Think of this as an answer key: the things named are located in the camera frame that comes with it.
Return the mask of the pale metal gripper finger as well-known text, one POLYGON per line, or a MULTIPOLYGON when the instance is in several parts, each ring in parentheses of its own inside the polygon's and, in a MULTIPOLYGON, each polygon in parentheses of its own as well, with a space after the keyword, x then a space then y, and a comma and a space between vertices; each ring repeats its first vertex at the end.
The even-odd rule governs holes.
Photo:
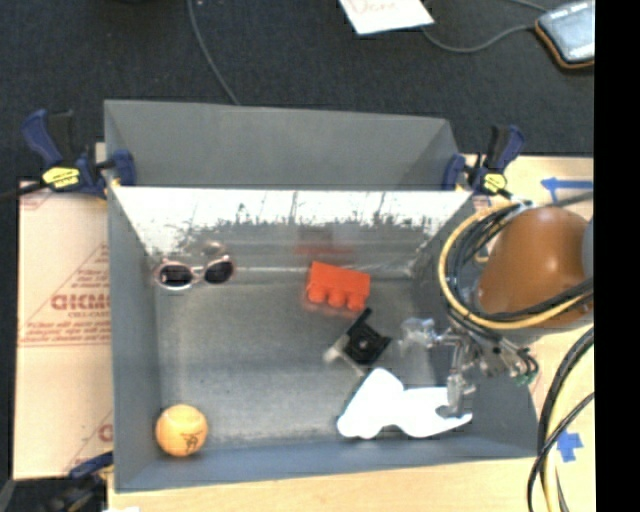
POLYGON ((467 410, 467 402, 476 392, 476 385, 463 372, 452 370, 447 377, 447 402, 439 406, 436 412, 443 418, 460 418, 467 410))
POLYGON ((435 328, 432 318, 411 317, 400 325, 401 337, 398 342, 401 355, 407 355, 414 347, 429 350, 445 344, 445 335, 435 328))

